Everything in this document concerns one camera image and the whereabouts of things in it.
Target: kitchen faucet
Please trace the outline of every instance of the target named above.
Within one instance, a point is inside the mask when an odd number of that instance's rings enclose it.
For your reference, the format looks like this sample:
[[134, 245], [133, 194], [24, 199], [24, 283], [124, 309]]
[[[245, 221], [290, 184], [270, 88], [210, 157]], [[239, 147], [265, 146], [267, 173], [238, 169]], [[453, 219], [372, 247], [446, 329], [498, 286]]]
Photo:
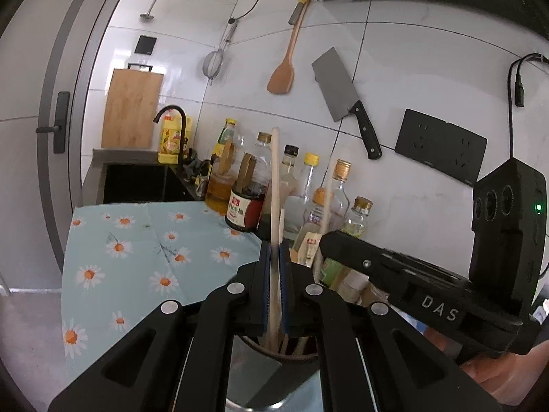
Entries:
[[183, 108], [181, 108], [178, 105], [167, 105], [164, 108], [162, 108], [157, 114], [156, 117], [153, 119], [154, 123], [158, 123], [162, 115], [167, 112], [168, 110], [177, 110], [179, 114], [181, 115], [182, 123], [181, 123], [181, 139], [179, 142], [179, 155], [177, 157], [177, 174], [179, 175], [183, 170], [183, 152], [185, 151], [185, 128], [187, 126], [187, 117], [185, 115], [185, 112], [183, 111]]

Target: electrical outlet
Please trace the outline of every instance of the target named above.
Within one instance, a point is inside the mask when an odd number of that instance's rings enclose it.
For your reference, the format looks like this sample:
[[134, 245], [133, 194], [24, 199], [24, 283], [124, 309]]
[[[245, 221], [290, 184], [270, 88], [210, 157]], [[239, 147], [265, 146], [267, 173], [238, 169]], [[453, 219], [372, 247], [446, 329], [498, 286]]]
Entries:
[[419, 111], [406, 110], [395, 151], [414, 161], [436, 167], [441, 134], [446, 122]]
[[465, 184], [477, 182], [487, 139], [457, 125], [446, 124], [445, 151], [437, 169]]
[[486, 146], [486, 138], [472, 131], [408, 109], [395, 151], [473, 186]]

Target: door handle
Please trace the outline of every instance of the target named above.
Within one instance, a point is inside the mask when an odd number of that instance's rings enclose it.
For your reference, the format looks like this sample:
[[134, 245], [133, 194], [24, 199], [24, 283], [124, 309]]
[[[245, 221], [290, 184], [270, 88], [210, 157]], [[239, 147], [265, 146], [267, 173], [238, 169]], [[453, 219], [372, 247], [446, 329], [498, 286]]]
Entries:
[[38, 127], [36, 133], [57, 133], [61, 130], [61, 125], [54, 125], [53, 127]]
[[67, 127], [67, 115], [69, 114], [70, 92], [62, 91], [57, 94], [56, 119], [53, 126], [38, 127], [36, 133], [53, 133], [53, 152], [62, 154], [65, 152], [65, 128]]

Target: metal screw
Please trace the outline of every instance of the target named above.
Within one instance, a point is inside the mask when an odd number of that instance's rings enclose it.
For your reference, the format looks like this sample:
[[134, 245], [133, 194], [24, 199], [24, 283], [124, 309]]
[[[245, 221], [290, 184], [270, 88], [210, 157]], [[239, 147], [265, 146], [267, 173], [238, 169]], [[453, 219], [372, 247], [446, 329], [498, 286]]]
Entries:
[[322, 294], [322, 287], [315, 283], [311, 283], [311, 285], [307, 285], [305, 292], [311, 296], [318, 296], [319, 294]]
[[229, 291], [231, 294], [240, 294], [242, 291], [244, 291], [245, 286], [240, 282], [233, 282], [230, 283], [229, 286], [227, 286], [227, 291]]
[[383, 302], [376, 302], [372, 305], [372, 313], [378, 316], [385, 316], [389, 312], [389, 307]]
[[173, 300], [168, 300], [162, 304], [160, 307], [160, 311], [162, 311], [164, 314], [172, 314], [177, 311], [179, 308], [179, 305], [177, 305], [177, 302]]

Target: soy sauce bottle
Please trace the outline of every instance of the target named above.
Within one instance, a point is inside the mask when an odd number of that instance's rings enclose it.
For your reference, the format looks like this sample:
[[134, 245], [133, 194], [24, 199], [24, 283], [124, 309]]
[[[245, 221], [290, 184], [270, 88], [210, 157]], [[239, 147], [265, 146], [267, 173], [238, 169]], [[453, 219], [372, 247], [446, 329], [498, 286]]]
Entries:
[[253, 149], [244, 155], [229, 200], [226, 223], [242, 232], [254, 232], [271, 179], [271, 135], [260, 132]]

